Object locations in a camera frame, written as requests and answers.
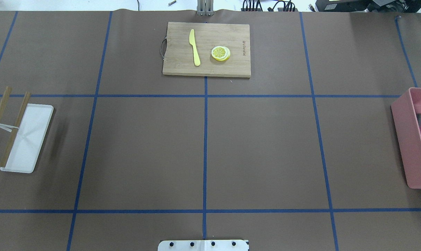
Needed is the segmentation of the yellow lemon slice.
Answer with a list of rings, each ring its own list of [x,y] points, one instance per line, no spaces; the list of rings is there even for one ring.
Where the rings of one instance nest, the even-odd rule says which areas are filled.
[[[211,56],[217,61],[226,61],[231,56],[231,51],[228,47],[225,46],[215,46],[212,48]]]

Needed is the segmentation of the bamboo cutting board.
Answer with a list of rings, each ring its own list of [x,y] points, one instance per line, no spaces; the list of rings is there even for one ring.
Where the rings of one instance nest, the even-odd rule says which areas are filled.
[[[201,65],[194,66],[190,30],[195,40]],[[248,24],[172,22],[167,25],[163,74],[167,76],[251,77],[250,26]],[[231,51],[226,61],[212,58],[215,46]]]

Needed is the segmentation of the yellow plastic knife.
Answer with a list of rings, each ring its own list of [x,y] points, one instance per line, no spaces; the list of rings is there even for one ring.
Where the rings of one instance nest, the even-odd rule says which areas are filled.
[[[193,63],[194,66],[200,66],[201,65],[201,61],[200,61],[200,57],[197,51],[197,46],[196,46],[196,40],[195,40],[195,30],[191,29],[190,33],[189,33],[189,44],[192,46],[192,51],[193,51]]]

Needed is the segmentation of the white rectangular tray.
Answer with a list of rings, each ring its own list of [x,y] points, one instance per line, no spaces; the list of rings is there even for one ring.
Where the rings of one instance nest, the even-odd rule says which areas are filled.
[[[34,171],[53,110],[51,105],[27,104],[8,162],[0,170],[28,174]]]

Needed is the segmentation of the white rack crossbar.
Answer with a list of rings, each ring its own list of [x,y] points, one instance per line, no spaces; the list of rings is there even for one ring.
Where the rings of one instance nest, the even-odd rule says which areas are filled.
[[[19,130],[19,127],[14,127],[12,125],[2,123],[0,123],[0,128],[10,133],[12,132],[12,130]]]

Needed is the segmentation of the pink plastic bin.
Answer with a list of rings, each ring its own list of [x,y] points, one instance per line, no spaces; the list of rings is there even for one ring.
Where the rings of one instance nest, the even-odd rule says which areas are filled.
[[[411,189],[421,189],[421,88],[409,88],[391,104],[405,178]]]

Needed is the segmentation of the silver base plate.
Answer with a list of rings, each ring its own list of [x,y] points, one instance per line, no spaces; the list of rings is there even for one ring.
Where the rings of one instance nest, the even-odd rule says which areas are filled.
[[[242,239],[165,240],[158,251],[249,251],[248,241]]]

